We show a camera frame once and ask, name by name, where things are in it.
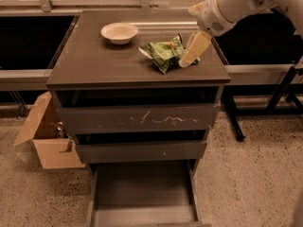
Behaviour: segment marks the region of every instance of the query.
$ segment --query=drawer front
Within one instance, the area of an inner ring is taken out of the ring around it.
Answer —
[[[200,159],[205,148],[205,141],[144,145],[76,145],[80,159],[86,164]]]
[[[70,134],[179,131],[212,128],[218,110],[214,104],[59,108],[58,115]]]

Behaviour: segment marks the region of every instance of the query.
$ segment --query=bottom drawer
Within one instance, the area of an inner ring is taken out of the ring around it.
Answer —
[[[96,167],[87,226],[202,227],[187,161]]]
[[[86,164],[200,159],[206,131],[161,131],[82,135],[76,151]]]

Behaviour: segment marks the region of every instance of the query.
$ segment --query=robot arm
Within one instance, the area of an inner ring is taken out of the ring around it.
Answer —
[[[249,15],[279,6],[303,35],[303,0],[206,0],[198,14],[198,26],[221,36]]]

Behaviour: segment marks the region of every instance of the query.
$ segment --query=floor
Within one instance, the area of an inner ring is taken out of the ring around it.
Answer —
[[[16,108],[0,108],[0,226],[85,226],[90,173],[43,170],[31,142],[13,146],[24,121]],[[302,227],[302,115],[243,116],[240,124],[244,142],[222,110],[209,134],[195,175],[202,221]]]

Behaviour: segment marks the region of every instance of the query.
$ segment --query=cabinet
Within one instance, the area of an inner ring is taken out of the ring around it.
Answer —
[[[194,19],[186,11],[164,9],[85,11],[80,16],[47,87],[59,107],[59,118],[75,139],[78,155],[96,166],[96,174],[112,164],[123,168],[131,164],[133,169],[139,164],[152,175],[154,164],[178,168],[186,160],[194,172],[230,77],[213,46],[199,65],[171,68],[166,75],[137,50],[146,42],[169,41],[178,32],[186,41],[197,29]],[[98,36],[100,27],[121,21],[139,27],[129,44],[113,45]],[[194,212],[196,217],[187,222],[199,220]]]

